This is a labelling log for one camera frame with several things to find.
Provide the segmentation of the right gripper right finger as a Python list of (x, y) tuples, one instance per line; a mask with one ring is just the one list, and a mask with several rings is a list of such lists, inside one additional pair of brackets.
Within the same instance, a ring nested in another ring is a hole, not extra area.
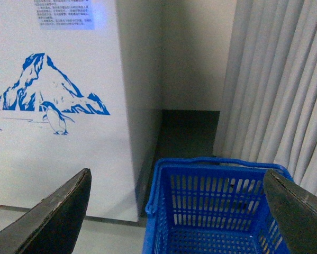
[(274, 170), (264, 191), (290, 253), (317, 253), (317, 197)]

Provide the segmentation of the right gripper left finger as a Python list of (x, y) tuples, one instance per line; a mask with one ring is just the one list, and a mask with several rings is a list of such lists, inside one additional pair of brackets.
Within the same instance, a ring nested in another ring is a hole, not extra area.
[(83, 169), (0, 231), (0, 253), (72, 253), (86, 215), (92, 174)]

